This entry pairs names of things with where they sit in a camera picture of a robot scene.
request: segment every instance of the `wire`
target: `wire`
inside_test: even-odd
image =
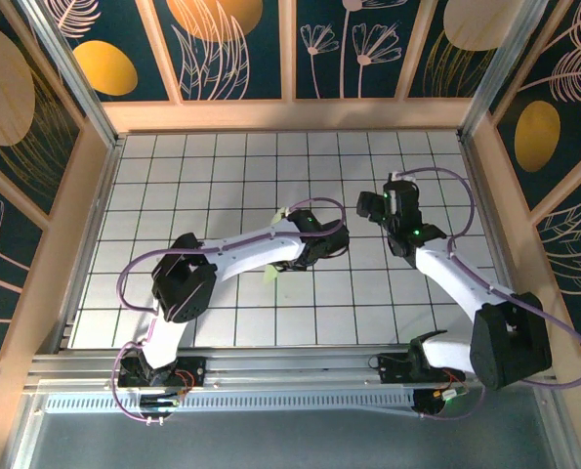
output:
[[[481,404],[483,404],[483,401],[485,400],[485,394],[486,394],[486,388],[485,386],[481,387],[481,394],[478,397],[477,403],[475,404],[475,406],[473,408],[471,408],[469,411],[467,411],[466,413],[463,413],[461,415],[456,415],[454,417],[442,417],[441,415],[429,415],[428,413],[424,413],[424,412],[419,412],[420,414],[420,418],[428,418],[430,420],[463,420],[464,418],[468,418],[470,417],[473,413],[475,413],[477,411],[477,409],[481,406]]]
[[[322,232],[313,232],[313,233],[276,232],[275,230],[273,230],[270,233],[258,234],[258,235],[255,235],[253,237],[247,238],[247,239],[242,239],[240,241],[236,241],[232,244],[225,245],[222,248],[221,247],[207,247],[207,248],[201,247],[201,248],[197,248],[197,249],[179,249],[179,248],[155,249],[153,251],[149,251],[149,252],[137,257],[136,259],[132,260],[132,262],[130,262],[125,267],[125,269],[123,269],[123,271],[121,272],[121,274],[118,277],[118,280],[116,281],[116,295],[117,295],[119,301],[121,302],[121,305],[124,308],[127,308],[128,310],[131,310],[131,311],[137,311],[140,313],[150,313],[150,314],[157,316],[158,312],[155,309],[144,307],[144,306],[133,305],[133,304],[129,303],[125,299],[125,296],[124,296],[125,295],[125,279],[127,278],[127,275],[129,275],[129,273],[132,271],[132,269],[134,269],[134,267],[136,267],[138,264],[140,264],[142,261],[144,261],[146,259],[149,259],[149,258],[155,257],[155,256],[160,256],[160,255],[163,256],[166,254],[180,254],[180,255],[188,255],[188,256],[216,254],[217,252],[230,251],[232,249],[246,246],[248,244],[251,244],[251,243],[254,243],[257,241],[261,241],[263,239],[271,239],[271,238],[275,238],[278,236],[303,238],[303,237],[324,237],[324,236],[332,235],[333,233],[335,233],[339,229],[341,229],[347,222],[347,214],[345,211],[345,207],[337,200],[334,200],[333,198],[329,198],[329,197],[308,198],[306,200],[302,200],[298,203],[295,203],[292,207],[289,208],[289,212],[293,212],[300,207],[308,205],[309,203],[319,202],[319,201],[329,202],[329,203],[335,205],[340,210],[341,217],[340,217],[338,224],[335,227],[330,228],[329,230],[324,230]],[[169,310],[167,312],[167,315],[169,318],[171,317],[171,314],[172,314],[172,311]]]
[[[457,255],[455,254],[455,251],[453,249],[455,246],[455,239],[465,235],[470,230],[470,227],[472,226],[473,220],[475,218],[475,198],[473,196],[473,190],[470,188],[470,186],[468,185],[468,183],[466,182],[466,180],[464,178],[462,178],[456,172],[451,171],[450,169],[437,168],[437,167],[426,167],[426,168],[411,169],[409,171],[403,171],[401,173],[398,173],[398,175],[405,176],[405,175],[426,172],[426,171],[438,171],[438,172],[446,173],[446,174],[449,174],[450,176],[453,176],[455,179],[457,179],[462,184],[462,186],[464,186],[464,189],[466,190],[466,193],[468,194],[468,199],[470,200],[470,215],[468,217],[468,222],[466,223],[466,226],[464,227],[464,229],[460,233],[454,234],[448,240],[448,244],[447,244],[448,255],[449,255],[450,259],[453,261],[453,263],[457,267],[459,267],[464,272],[464,274],[466,274],[476,284],[478,284],[479,286],[481,286],[482,288],[484,288],[488,292],[494,293],[499,298],[501,298],[505,301],[509,301],[513,305],[515,305],[519,308],[523,308],[523,309],[527,310],[528,312],[533,313],[534,315],[537,315],[537,316],[543,318],[544,320],[547,320],[548,322],[551,322],[552,324],[556,325],[557,327],[564,330],[568,334],[572,335],[572,337],[574,337],[581,345],[581,334],[579,334],[576,330],[574,330],[568,324],[566,324],[565,322],[563,322],[561,320],[558,320],[554,316],[549,315],[548,313],[546,313],[543,310],[540,310],[539,308],[536,308],[532,305],[524,303],[523,301],[521,301],[517,298],[513,298],[511,295],[503,293],[502,291],[494,288],[490,283],[485,281],[483,278],[479,277],[475,272],[473,272],[466,264],[464,264],[457,257]],[[526,383],[528,385],[532,385],[532,386],[538,386],[540,388],[553,389],[553,390],[563,390],[563,389],[570,389],[570,388],[575,388],[577,386],[580,386],[581,385],[581,377],[574,379],[572,381],[569,381],[567,383],[559,383],[559,384],[540,383],[540,382],[531,381],[528,379],[523,379],[523,380],[521,380],[521,382]]]

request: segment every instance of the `white grid surface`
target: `white grid surface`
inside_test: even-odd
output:
[[[182,347],[306,346],[405,343],[448,327],[464,313],[431,279],[360,219],[361,191],[381,191],[388,173],[441,166],[467,177],[454,132],[318,132],[136,135],[127,139],[69,347],[117,348],[140,339],[148,317],[120,308],[118,273],[138,255],[199,239],[266,226],[276,207],[327,196],[348,207],[349,253],[302,273],[263,283],[262,270],[218,284],[209,310],[188,326]],[[468,216],[459,183],[418,176],[424,220],[447,234]],[[337,209],[316,204],[326,223]],[[495,278],[478,214],[459,251]],[[130,302],[150,306],[150,273],[141,263],[126,283]]]

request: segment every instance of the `yellow circle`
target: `yellow circle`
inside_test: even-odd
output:
[[[205,41],[220,42],[221,31],[225,29],[217,0],[167,0],[169,10],[175,20],[189,34]],[[218,0],[231,27],[231,17],[234,17],[242,33],[246,36],[260,22],[264,6],[262,0]],[[226,35],[225,41],[231,39]]]
[[[34,119],[34,82],[23,54],[0,31],[0,146],[15,145]]]
[[[522,0],[448,0],[444,34],[465,51],[489,51],[503,43]]]
[[[560,140],[560,130],[560,115],[552,105],[534,101],[524,109],[514,141],[516,161],[524,171],[534,173],[549,162]]]
[[[138,74],[132,61],[107,42],[83,42],[73,50],[73,55],[97,91],[123,96],[134,91],[138,84]]]

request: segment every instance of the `purple cable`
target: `purple cable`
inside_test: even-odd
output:
[[[330,228],[329,230],[325,230],[323,232],[314,232],[314,233],[275,232],[272,237],[276,237],[276,236],[323,237],[323,236],[332,235],[333,233],[335,233],[339,229],[341,229],[345,225],[345,223],[347,222],[347,214],[345,212],[345,207],[340,202],[338,202],[337,200],[334,200],[333,198],[328,198],[328,197],[308,198],[306,200],[302,200],[299,203],[295,203],[292,207],[289,208],[289,210],[292,212],[292,211],[296,210],[297,208],[302,207],[308,203],[319,202],[319,201],[330,202],[340,209],[340,213],[341,213],[340,222],[338,222],[338,224],[335,227]],[[123,269],[123,271],[121,272],[121,274],[118,277],[118,280],[116,281],[116,295],[118,296],[118,299],[124,308],[127,308],[128,310],[132,310],[132,311],[138,311],[140,313],[151,313],[151,314],[157,316],[158,313],[153,308],[132,305],[131,303],[129,303],[125,299],[125,296],[124,296],[125,295],[125,288],[123,287],[123,283],[125,282],[125,278],[127,278],[127,275],[129,275],[129,273],[132,271],[132,269],[134,269],[134,267],[136,267],[142,261],[149,259],[151,257],[154,257],[154,256],[160,256],[160,255],[164,256],[166,254],[181,254],[181,255],[215,254],[215,253],[221,252],[221,251],[229,251],[231,249],[236,249],[238,247],[242,247],[242,246],[245,246],[247,244],[251,244],[252,242],[260,241],[262,239],[270,239],[270,234],[259,234],[257,236],[253,236],[253,237],[250,237],[248,239],[243,239],[241,241],[237,241],[233,244],[228,244],[228,245],[224,246],[222,249],[218,248],[218,247],[209,247],[209,248],[203,247],[203,248],[199,248],[199,249],[171,249],[171,248],[167,248],[167,249],[155,249],[153,251],[149,251],[149,252],[137,257],[136,259],[132,260],[132,262],[130,262],[125,267],[125,269]]]
[[[457,256],[455,255],[455,252],[453,251],[455,239],[465,235],[468,232],[468,230],[470,229],[470,226],[473,224],[473,219],[475,218],[475,198],[473,196],[473,191],[464,178],[462,178],[459,174],[455,173],[454,171],[451,171],[451,170],[445,169],[445,168],[432,168],[432,167],[418,168],[418,169],[412,169],[409,171],[403,171],[401,173],[398,173],[398,175],[399,176],[406,176],[408,174],[414,174],[414,173],[425,172],[425,171],[439,171],[439,172],[447,173],[447,174],[453,176],[460,183],[462,183],[462,186],[464,186],[464,189],[468,193],[468,199],[470,200],[470,215],[468,217],[468,223],[466,223],[466,227],[464,228],[464,230],[462,230],[458,234],[454,234],[448,240],[448,245],[447,245],[448,246],[448,255],[453,260],[453,263],[457,267],[459,267],[474,282],[476,282],[479,286],[482,286],[487,291],[491,291],[499,298],[502,298],[505,301],[509,301],[513,305],[518,306],[519,308],[524,308],[527,311],[533,313],[534,315],[537,315],[537,316],[543,318],[544,320],[551,322],[552,324],[556,325],[557,327],[564,330],[568,334],[571,334],[581,344],[581,334],[579,334],[576,330],[574,330],[572,327],[567,325],[565,322],[558,320],[554,316],[549,315],[548,313],[540,310],[539,308],[535,308],[534,306],[531,306],[527,303],[524,303],[523,301],[520,301],[519,299],[513,298],[510,295],[503,293],[502,291],[494,289],[491,284],[489,284],[487,281],[483,280],[481,277],[479,277],[477,274],[475,274],[471,269],[468,268],[468,266],[466,266],[463,262],[461,262],[457,258]],[[560,384],[539,383],[539,382],[535,382],[535,381],[530,381],[528,379],[523,379],[523,380],[521,380],[521,382],[532,385],[532,386],[546,388],[546,389],[563,390],[563,389],[570,389],[570,388],[575,388],[577,386],[580,386],[581,385],[581,377],[577,378],[573,381],[569,381],[567,383],[560,383]]]

